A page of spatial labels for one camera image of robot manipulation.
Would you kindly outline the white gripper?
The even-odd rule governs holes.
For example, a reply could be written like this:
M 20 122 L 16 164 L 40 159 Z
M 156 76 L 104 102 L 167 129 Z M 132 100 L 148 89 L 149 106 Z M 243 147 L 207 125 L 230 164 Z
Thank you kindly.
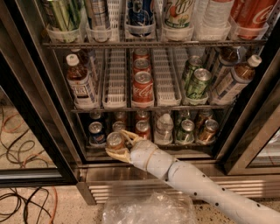
M 159 149 L 153 142 L 143 140 L 136 133 L 122 129 L 120 133 L 132 147 L 113 150 L 106 148 L 107 154 L 124 163 L 132 163 L 136 168 L 148 172 L 158 179 L 165 179 L 167 172 L 175 162 L 175 157 Z

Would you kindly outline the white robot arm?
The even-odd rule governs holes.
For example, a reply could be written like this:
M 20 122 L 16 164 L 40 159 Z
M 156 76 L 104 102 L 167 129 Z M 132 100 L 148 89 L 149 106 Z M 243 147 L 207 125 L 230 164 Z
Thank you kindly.
M 163 180 L 168 186 L 215 206 L 237 224 L 280 224 L 280 213 L 214 183 L 189 162 L 176 159 L 152 141 L 121 130 L 107 137 L 112 158 Z

